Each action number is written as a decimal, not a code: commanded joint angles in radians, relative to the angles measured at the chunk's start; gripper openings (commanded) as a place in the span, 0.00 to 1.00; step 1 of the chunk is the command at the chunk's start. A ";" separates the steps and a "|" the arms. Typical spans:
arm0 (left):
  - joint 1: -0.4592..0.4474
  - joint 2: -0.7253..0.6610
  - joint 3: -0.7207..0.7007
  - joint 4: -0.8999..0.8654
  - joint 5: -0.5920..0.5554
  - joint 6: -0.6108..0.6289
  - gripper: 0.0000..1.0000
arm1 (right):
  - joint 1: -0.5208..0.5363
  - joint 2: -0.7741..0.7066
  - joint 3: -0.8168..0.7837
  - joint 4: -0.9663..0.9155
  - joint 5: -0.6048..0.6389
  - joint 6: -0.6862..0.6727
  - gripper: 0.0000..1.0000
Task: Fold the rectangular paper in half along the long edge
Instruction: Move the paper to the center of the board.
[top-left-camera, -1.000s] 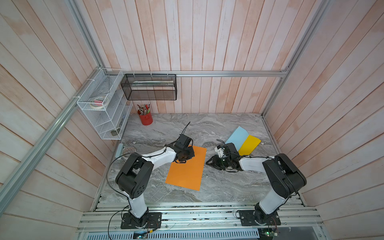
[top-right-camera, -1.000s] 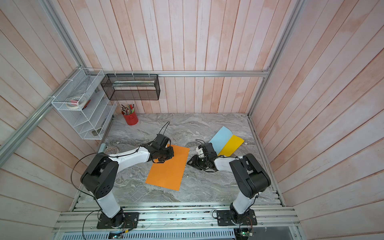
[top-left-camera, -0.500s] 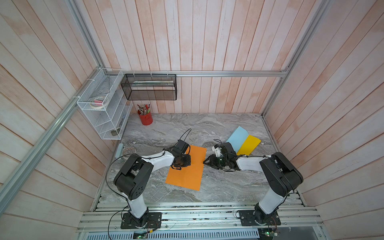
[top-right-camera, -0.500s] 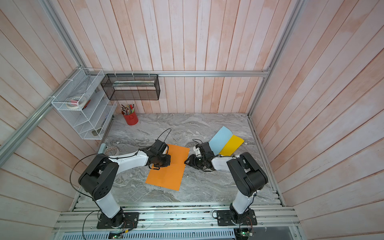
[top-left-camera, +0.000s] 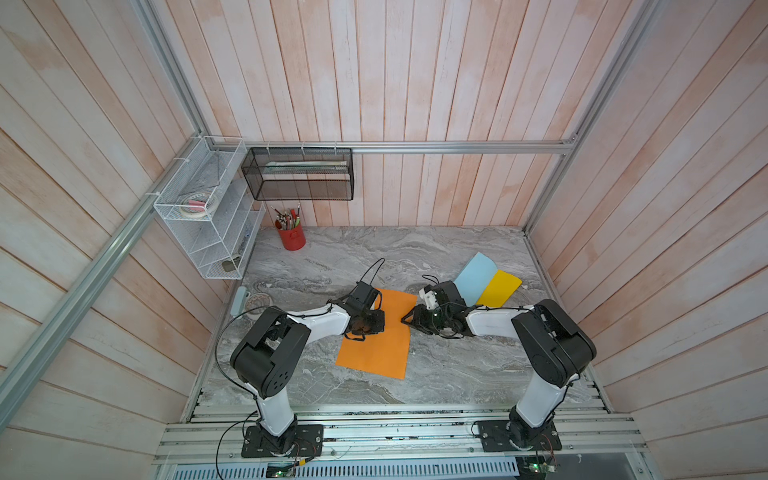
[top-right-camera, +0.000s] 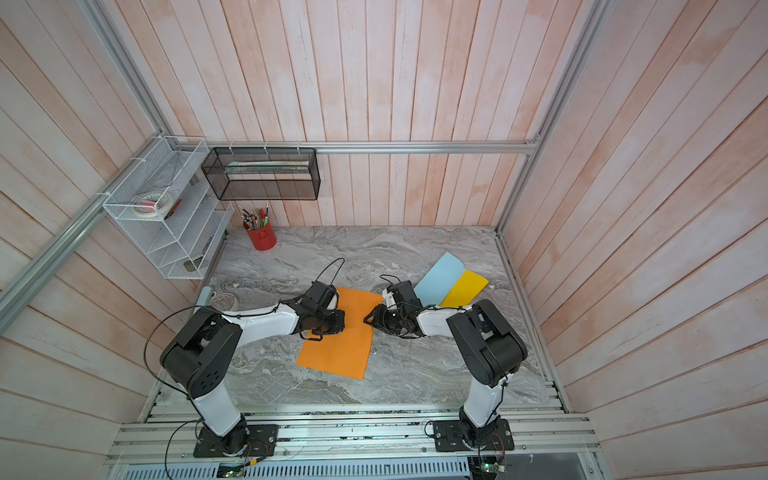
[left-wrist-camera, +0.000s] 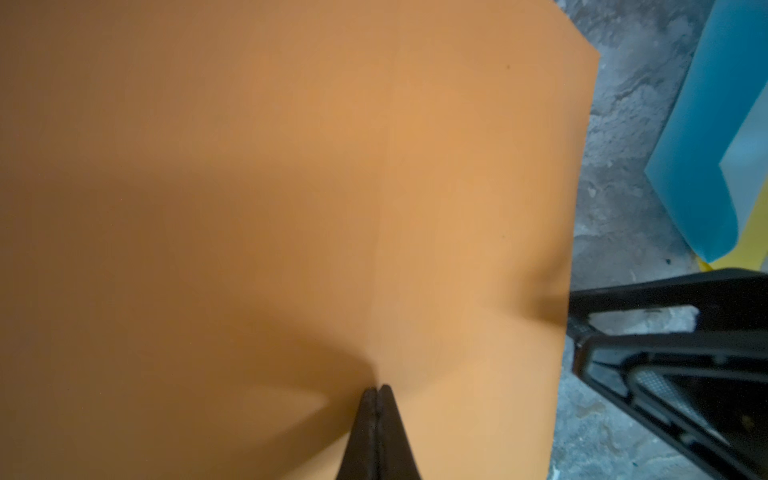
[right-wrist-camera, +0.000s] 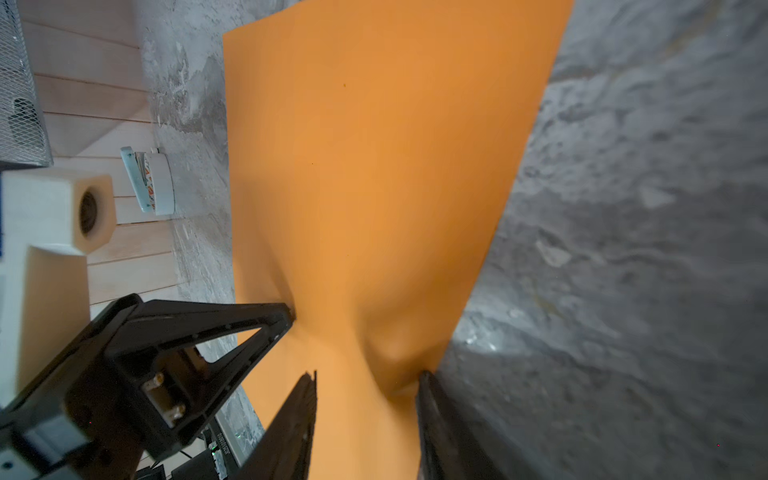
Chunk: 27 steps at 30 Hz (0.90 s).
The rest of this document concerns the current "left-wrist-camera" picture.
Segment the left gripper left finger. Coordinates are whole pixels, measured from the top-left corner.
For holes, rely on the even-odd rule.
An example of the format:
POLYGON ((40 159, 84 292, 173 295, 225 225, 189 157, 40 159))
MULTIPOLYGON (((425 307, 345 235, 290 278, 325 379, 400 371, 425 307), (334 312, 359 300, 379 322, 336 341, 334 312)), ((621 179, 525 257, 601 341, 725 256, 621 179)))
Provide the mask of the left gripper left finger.
POLYGON ((377 401, 376 388, 368 388, 363 392, 336 476, 337 480, 378 478, 377 401))

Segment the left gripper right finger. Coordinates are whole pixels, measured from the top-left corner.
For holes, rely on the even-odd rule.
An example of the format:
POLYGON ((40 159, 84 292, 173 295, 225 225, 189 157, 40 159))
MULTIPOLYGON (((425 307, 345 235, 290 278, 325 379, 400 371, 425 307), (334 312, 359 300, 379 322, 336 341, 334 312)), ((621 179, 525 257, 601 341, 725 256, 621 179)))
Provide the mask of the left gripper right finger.
POLYGON ((376 401, 376 472, 381 480, 421 480, 393 389, 383 385, 376 401))

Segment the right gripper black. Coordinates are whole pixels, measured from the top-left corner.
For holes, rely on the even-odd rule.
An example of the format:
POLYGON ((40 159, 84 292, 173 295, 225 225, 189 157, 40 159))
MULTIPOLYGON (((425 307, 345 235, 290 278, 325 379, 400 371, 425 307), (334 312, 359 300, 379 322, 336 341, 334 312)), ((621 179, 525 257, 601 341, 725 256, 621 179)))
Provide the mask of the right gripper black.
POLYGON ((571 293, 573 373, 714 479, 767 476, 767 276, 738 268, 571 293), (690 332, 609 335, 606 312, 696 309, 690 332))

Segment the yellow paper sheet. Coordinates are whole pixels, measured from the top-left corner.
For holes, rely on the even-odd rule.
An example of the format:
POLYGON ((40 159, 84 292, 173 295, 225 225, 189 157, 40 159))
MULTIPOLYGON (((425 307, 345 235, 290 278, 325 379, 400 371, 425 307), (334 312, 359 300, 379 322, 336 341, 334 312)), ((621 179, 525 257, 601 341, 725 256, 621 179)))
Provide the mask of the yellow paper sheet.
POLYGON ((696 258, 699 269, 702 272, 709 272, 726 268, 741 268, 766 273, 768 248, 767 207, 767 183, 764 183, 747 225, 735 248, 713 264, 708 264, 702 259, 696 258))

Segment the light blue paper sheet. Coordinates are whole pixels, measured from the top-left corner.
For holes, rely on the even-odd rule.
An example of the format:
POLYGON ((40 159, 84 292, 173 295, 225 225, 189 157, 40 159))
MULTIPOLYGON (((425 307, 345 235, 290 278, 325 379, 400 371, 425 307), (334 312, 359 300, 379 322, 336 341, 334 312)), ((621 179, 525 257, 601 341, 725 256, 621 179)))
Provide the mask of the light blue paper sheet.
POLYGON ((645 173, 694 254, 729 254, 767 183, 767 4, 717 1, 645 173))

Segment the orange paper sheet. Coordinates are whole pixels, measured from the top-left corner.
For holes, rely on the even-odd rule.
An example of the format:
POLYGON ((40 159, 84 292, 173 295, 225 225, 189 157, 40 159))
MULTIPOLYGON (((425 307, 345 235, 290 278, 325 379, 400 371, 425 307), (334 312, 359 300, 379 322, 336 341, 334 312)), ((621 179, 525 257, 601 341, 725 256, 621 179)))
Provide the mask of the orange paper sheet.
POLYGON ((600 56, 552 1, 5 1, 1 475, 543 479, 600 56))

